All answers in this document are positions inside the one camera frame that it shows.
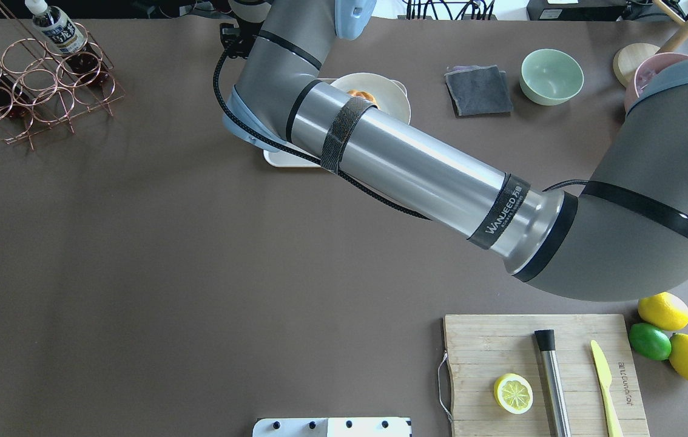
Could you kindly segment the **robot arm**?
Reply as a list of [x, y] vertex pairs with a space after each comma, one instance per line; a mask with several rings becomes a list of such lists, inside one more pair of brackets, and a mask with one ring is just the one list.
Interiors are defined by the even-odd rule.
[[234, 135], [352, 176], [502, 257], [513, 277], [572, 299], [625, 301], [688, 279], [688, 60], [629, 110], [580, 196], [521, 178], [317, 79], [336, 38], [360, 36], [374, 1], [233, 1], [257, 30], [221, 104]]

